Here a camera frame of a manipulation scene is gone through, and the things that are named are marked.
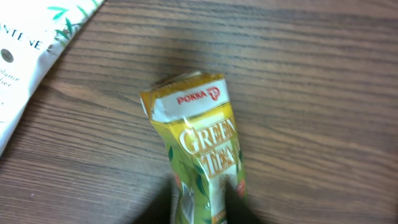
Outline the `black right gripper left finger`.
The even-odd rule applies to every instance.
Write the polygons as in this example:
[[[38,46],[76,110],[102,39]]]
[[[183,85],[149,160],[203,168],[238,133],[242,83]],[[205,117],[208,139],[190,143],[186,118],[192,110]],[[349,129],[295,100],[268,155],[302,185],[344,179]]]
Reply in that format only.
[[[172,209],[172,183],[166,182],[151,203],[132,224],[169,224]]]

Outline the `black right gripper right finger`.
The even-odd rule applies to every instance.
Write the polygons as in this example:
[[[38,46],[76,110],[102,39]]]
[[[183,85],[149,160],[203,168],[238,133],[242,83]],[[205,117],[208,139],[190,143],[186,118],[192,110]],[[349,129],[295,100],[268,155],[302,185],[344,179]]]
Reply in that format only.
[[[224,202],[228,224],[262,224],[231,184],[226,185]]]

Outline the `green snack packet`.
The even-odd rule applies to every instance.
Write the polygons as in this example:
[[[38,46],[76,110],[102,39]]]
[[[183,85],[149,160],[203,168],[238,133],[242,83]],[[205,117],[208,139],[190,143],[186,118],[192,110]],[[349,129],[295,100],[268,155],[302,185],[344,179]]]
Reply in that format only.
[[[227,186],[246,197],[243,151],[223,74],[185,73],[140,93],[178,189],[172,223],[226,223]]]

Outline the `white bamboo conditioner tube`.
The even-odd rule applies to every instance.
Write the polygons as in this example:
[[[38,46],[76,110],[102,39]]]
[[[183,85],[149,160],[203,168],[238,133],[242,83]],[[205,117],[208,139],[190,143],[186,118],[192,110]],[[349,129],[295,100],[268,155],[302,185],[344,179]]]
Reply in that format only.
[[[104,0],[1,0],[1,149],[66,46]]]

